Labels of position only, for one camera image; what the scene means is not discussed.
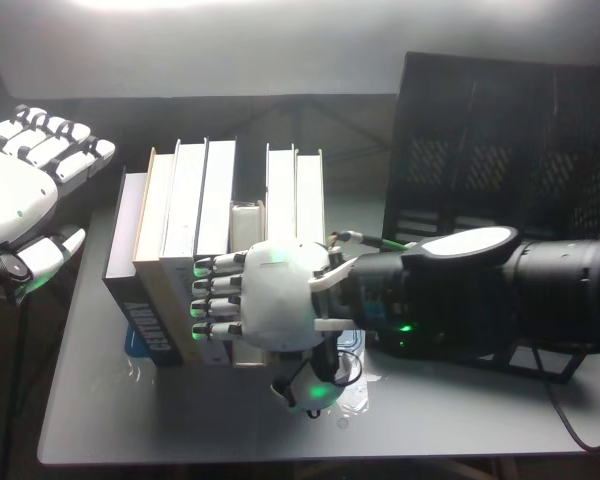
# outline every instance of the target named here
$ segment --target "tabletop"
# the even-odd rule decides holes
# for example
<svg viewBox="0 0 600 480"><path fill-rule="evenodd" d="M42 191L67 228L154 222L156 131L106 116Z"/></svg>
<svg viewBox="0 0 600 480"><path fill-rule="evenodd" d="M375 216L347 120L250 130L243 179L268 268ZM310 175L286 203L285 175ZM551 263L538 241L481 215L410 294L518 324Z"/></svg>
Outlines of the tabletop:
<svg viewBox="0 0 600 480"><path fill-rule="evenodd" d="M379 234L383 209L378 196L327 197L327 230ZM112 209L99 210L87 235L40 437L44 464L578 451L531 379L365 352L362 380L311 420L277 403L268 369L156 370L130 359L126 320L101 281L112 223ZM584 440L600 442L600 356L558 393Z"/></svg>
<svg viewBox="0 0 600 480"><path fill-rule="evenodd" d="M600 65L600 0L0 1L16 98L395 94L407 51Z"/></svg>

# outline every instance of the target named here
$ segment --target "row of books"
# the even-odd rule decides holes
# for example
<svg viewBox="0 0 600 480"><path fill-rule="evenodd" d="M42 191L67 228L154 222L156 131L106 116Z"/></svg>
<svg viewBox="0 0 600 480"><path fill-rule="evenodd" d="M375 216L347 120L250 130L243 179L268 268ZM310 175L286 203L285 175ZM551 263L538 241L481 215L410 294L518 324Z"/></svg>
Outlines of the row of books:
<svg viewBox="0 0 600 480"><path fill-rule="evenodd" d="M176 144L151 152L147 173L123 175L103 281L158 366L263 366L242 342L191 336L198 258L247 250L265 239L324 243L322 154L266 150L266 207L234 198L236 141Z"/></svg>

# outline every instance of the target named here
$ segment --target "white wall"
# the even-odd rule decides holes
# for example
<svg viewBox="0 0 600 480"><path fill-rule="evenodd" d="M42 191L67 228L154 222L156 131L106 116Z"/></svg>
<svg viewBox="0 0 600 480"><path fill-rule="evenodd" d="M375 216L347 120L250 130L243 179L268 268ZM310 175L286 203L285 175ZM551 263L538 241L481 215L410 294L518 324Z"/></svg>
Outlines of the white wall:
<svg viewBox="0 0 600 480"><path fill-rule="evenodd" d="M396 93L408 50L600 64L600 0L0 0L21 98Z"/></svg>

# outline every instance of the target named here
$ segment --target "white robotic hand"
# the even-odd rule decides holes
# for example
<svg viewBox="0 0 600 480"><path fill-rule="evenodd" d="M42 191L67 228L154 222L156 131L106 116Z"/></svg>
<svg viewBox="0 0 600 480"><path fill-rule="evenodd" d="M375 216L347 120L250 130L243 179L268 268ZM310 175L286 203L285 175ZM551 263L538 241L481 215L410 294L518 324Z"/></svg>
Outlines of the white robotic hand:
<svg viewBox="0 0 600 480"><path fill-rule="evenodd" d="M58 199L111 160L115 146L90 133L24 105L0 123L0 297L11 303L43 285L84 240L75 227L39 235Z"/></svg>
<svg viewBox="0 0 600 480"><path fill-rule="evenodd" d="M197 261L195 274L204 278L193 285L200 296L191 304L192 316L200 320L194 338L241 338L269 352L311 351L293 375L276 379L271 389L289 409L312 418L357 380L349 378L349 356L337 351L338 332L315 328L309 281L328 267L322 245L266 241L246 252Z"/></svg>

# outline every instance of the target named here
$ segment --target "robotic hand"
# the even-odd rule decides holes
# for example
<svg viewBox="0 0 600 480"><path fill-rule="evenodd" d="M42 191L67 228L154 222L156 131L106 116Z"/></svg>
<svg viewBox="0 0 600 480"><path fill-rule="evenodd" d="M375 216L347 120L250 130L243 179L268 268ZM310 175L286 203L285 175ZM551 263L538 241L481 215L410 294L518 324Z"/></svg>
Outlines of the robotic hand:
<svg viewBox="0 0 600 480"><path fill-rule="evenodd" d="M520 339L600 353L600 240L522 243L509 227L410 245L356 232L334 239L396 251L345 262L337 248L289 240L196 263L203 298L191 311L207 318L194 338L311 349L293 376L272 385L289 407L319 411L359 378L337 352L343 330L374 332L383 352L401 358L475 359Z"/></svg>
<svg viewBox="0 0 600 480"><path fill-rule="evenodd" d="M0 297L19 304L78 250L83 229L39 236L57 201L104 168L115 146L86 125L17 107L0 123Z"/></svg>

